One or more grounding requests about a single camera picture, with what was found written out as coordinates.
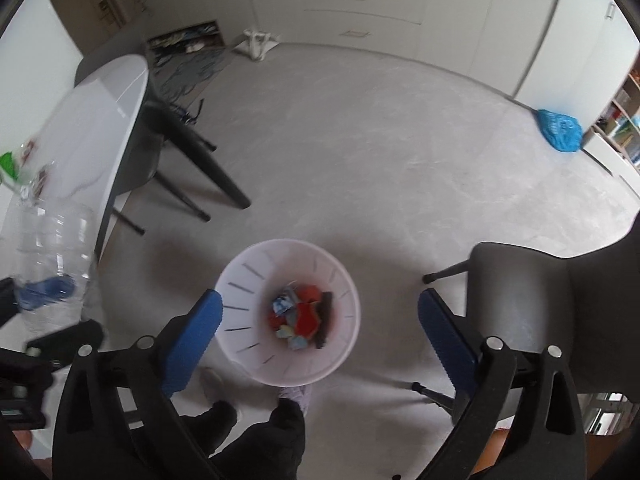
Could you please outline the grey office chair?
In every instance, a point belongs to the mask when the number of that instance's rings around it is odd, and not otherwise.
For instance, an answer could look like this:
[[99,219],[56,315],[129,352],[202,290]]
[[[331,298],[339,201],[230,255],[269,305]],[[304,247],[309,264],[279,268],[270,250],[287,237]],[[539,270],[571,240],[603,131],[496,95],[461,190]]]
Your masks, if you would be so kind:
[[481,242],[469,258],[424,275],[466,276],[465,317],[511,349],[559,347],[580,393],[639,401],[639,227],[610,246],[561,258]]

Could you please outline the grey dining chair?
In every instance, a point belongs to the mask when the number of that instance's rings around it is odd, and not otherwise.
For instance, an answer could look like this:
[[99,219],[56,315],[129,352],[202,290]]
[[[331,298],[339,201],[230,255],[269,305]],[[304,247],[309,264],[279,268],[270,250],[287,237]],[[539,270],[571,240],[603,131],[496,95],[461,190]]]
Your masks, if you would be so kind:
[[[132,46],[118,46],[109,41],[96,50],[87,54],[76,70],[76,84],[86,79],[101,66],[111,62],[114,58],[128,54],[138,54],[145,58],[145,46],[139,40],[134,40]],[[209,222],[210,215],[200,208],[190,197],[179,190],[168,177],[158,171],[160,154],[165,138],[150,130],[141,119],[132,129],[126,154],[114,184],[115,196],[132,192],[142,188],[151,181],[155,181],[170,195],[186,205],[201,221]]]

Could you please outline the green plastic wrapper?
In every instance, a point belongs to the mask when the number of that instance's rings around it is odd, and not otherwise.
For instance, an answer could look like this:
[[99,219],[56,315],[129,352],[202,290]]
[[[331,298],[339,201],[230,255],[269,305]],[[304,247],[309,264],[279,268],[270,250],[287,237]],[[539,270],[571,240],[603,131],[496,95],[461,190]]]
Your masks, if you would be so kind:
[[20,174],[20,166],[17,165],[12,152],[5,152],[0,156],[0,168],[12,181],[16,181]]

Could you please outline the clear red snack wrapper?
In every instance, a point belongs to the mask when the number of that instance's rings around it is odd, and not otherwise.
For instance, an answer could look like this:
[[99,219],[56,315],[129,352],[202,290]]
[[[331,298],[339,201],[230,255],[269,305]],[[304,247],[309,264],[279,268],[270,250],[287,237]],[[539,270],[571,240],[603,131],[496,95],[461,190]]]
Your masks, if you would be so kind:
[[24,166],[26,162],[32,157],[32,154],[37,151],[38,142],[34,139],[29,139],[20,146],[17,151],[16,159],[20,163],[20,166]]

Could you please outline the person foot white slipper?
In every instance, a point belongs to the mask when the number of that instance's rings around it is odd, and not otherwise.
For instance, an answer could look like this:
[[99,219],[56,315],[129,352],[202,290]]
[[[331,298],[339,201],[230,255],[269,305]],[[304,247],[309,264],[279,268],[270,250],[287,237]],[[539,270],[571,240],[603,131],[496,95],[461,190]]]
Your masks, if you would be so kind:
[[202,367],[198,375],[204,396],[210,404],[227,401],[226,385],[219,375],[210,367]]

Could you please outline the pink white trash bin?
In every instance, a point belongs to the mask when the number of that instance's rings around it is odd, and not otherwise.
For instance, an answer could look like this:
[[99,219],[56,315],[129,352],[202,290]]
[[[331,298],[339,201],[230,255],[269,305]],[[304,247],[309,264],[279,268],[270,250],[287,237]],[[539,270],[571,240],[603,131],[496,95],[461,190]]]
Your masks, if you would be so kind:
[[313,384],[355,347],[360,301],[344,266],[303,240],[266,240],[244,249],[215,286],[222,298],[216,341],[256,382]]

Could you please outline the white drawer cabinet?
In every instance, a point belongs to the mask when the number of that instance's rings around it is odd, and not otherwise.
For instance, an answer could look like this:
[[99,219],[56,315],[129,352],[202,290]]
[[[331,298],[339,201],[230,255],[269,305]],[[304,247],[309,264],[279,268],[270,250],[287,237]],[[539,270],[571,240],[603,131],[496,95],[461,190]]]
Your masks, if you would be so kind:
[[466,74],[490,0],[299,0],[298,39],[387,53]]

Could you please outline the blue plastic bag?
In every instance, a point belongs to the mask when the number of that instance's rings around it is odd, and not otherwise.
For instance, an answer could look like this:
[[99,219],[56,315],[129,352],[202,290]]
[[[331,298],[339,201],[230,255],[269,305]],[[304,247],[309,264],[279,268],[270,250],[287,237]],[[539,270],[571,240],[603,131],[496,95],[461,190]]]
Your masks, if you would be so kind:
[[536,110],[540,133],[552,148],[561,153],[575,153],[582,147],[584,132],[576,118],[550,110]]

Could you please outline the grey floor mat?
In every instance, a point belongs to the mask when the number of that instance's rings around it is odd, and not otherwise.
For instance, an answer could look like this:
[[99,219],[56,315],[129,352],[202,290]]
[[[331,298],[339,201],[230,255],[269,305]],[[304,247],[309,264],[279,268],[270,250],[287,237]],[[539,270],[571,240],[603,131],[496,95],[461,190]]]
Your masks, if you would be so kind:
[[232,52],[223,48],[175,54],[154,68],[154,84],[168,103],[190,107],[232,58]]

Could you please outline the black corrugated foam pad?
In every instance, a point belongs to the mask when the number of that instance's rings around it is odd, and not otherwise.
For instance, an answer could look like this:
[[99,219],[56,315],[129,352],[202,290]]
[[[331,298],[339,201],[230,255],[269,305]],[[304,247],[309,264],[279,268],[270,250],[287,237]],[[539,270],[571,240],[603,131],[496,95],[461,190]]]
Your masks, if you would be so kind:
[[322,349],[326,345],[328,333],[331,325],[333,312],[332,292],[322,292],[321,299],[316,303],[316,313],[318,315],[318,330],[314,333],[314,345],[317,349]]

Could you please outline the white tote bag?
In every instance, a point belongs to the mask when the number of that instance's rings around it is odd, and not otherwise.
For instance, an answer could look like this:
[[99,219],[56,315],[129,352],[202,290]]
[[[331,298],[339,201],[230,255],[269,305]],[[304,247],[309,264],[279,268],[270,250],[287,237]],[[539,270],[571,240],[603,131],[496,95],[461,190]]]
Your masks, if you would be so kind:
[[245,29],[243,39],[233,48],[233,51],[245,55],[254,62],[262,62],[266,55],[279,44],[280,42],[270,32]]

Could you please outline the shoe rack niche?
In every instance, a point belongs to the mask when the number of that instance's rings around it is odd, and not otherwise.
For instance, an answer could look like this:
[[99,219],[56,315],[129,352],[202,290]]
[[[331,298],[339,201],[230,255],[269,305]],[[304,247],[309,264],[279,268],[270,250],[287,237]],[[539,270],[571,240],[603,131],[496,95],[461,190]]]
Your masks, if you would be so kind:
[[195,53],[206,48],[222,48],[226,44],[216,21],[189,26],[150,39],[147,43],[154,63],[177,54]]

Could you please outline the black table leg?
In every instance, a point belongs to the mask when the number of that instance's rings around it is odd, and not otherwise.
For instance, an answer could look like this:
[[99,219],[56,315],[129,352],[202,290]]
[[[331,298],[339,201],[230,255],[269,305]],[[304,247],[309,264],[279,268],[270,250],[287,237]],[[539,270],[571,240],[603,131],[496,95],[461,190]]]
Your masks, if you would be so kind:
[[240,209],[248,208],[252,202],[218,165],[209,151],[198,140],[196,132],[180,122],[178,116],[164,103],[146,101],[140,112],[144,122],[156,133],[164,136],[206,177],[221,189],[228,199]]

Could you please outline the tall white wardrobe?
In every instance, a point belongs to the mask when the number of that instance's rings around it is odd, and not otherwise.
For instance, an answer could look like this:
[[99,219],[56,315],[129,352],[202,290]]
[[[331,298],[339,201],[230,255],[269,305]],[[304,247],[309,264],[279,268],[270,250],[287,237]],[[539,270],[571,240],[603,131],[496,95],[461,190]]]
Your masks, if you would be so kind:
[[614,0],[490,0],[469,75],[589,129],[639,53]]

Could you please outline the person foot purple slipper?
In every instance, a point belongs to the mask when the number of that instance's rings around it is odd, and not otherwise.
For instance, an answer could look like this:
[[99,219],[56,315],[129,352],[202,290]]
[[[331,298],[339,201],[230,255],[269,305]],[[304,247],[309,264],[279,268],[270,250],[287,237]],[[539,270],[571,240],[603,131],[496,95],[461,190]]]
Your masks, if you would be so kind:
[[307,415],[311,400],[311,385],[281,388],[279,391],[279,398],[296,403],[302,413]]

